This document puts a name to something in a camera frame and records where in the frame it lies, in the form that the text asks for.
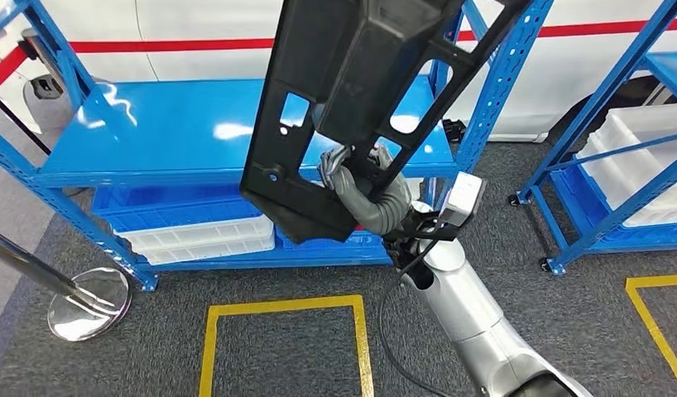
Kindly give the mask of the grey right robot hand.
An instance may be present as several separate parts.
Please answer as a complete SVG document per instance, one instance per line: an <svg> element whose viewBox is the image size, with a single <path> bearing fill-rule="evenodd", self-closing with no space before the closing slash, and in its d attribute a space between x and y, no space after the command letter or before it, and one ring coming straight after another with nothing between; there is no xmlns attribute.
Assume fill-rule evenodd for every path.
<svg viewBox="0 0 677 397"><path fill-rule="evenodd" d="M359 188L348 167L352 150L337 146L321 155L319 172L326 188L333 190L343 206L366 228L392 229L411 207L411 192L398 175L376 198L370 199Z"/></svg>

